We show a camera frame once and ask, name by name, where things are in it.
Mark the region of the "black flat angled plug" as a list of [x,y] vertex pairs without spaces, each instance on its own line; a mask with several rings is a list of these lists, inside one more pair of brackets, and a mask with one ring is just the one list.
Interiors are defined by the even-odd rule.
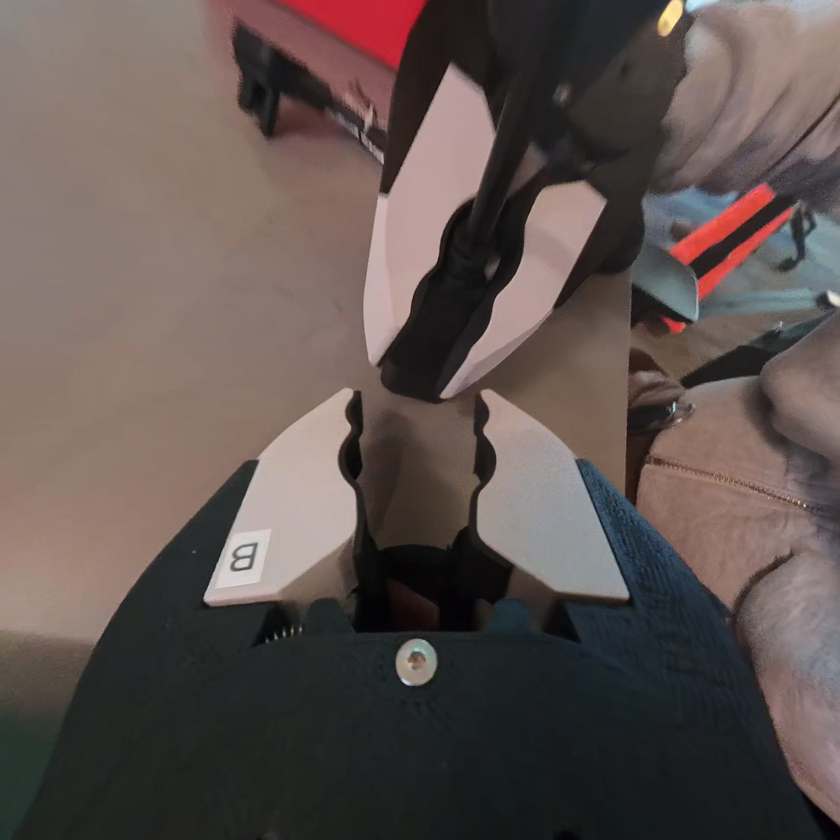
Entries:
[[239,70],[238,106],[255,118],[266,139],[275,135],[283,98],[319,112],[330,108],[332,93],[325,82],[242,22],[236,23],[232,46]]

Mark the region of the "metal keyring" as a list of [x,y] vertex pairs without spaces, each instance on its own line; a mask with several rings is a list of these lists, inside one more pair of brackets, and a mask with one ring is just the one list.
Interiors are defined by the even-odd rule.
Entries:
[[684,400],[637,405],[627,411],[626,433],[629,437],[658,434],[684,423],[695,411],[695,404]]

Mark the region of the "person's right forearm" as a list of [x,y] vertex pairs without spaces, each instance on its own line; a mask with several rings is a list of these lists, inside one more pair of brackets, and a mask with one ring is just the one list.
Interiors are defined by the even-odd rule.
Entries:
[[838,222],[838,2],[704,6],[686,62],[650,191],[765,183]]

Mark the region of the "grey office chair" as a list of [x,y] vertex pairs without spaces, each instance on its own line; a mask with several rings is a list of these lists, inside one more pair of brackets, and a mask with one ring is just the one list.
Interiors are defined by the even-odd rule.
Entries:
[[699,319],[697,276],[670,252],[643,243],[630,268],[631,327],[654,318],[678,325],[691,325]]

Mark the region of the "bright red object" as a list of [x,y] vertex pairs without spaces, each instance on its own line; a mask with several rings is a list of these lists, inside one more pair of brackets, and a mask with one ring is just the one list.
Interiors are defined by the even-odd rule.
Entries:
[[763,183],[711,220],[686,234],[673,235],[675,243],[669,253],[694,273],[698,302],[788,224],[799,208],[792,196],[778,194]]

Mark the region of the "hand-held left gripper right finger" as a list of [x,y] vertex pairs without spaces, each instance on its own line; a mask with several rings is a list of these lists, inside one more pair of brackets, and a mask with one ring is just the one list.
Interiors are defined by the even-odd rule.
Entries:
[[494,603],[631,596],[570,448],[491,390],[476,397],[472,591]]

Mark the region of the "red plastic bin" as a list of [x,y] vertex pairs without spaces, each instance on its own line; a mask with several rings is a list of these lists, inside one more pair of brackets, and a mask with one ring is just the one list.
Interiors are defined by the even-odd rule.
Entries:
[[275,1],[322,32],[396,70],[425,1]]

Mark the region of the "person's beige sweater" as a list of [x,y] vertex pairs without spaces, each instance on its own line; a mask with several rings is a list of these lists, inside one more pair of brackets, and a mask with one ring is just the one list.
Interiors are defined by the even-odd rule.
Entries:
[[776,355],[762,370],[771,425],[792,446],[809,480],[838,485],[839,315]]

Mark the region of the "black power plug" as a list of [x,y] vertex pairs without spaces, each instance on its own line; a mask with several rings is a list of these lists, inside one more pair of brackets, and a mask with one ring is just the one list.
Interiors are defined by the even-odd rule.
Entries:
[[487,331],[496,300],[520,266],[532,196],[520,190],[506,202],[485,253],[497,260],[491,276],[466,244],[473,203],[459,207],[444,227],[437,259],[413,293],[407,321],[378,363],[382,385],[395,395],[432,404],[445,400],[444,390]]

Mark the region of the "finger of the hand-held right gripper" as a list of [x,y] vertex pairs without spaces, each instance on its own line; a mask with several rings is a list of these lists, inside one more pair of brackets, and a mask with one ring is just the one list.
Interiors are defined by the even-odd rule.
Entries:
[[524,225],[519,266],[494,300],[486,330],[447,383],[442,399],[477,383],[542,326],[605,205],[588,182],[541,191]]
[[373,366],[406,325],[450,218],[477,194],[494,139],[485,93],[449,66],[390,192],[377,198],[363,295]]

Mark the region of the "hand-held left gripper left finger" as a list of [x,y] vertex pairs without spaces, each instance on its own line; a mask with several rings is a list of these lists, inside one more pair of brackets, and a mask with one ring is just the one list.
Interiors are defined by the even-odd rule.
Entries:
[[205,590],[206,606],[308,607],[351,596],[362,514],[348,453],[359,442],[360,407],[361,394],[345,387],[259,454]]

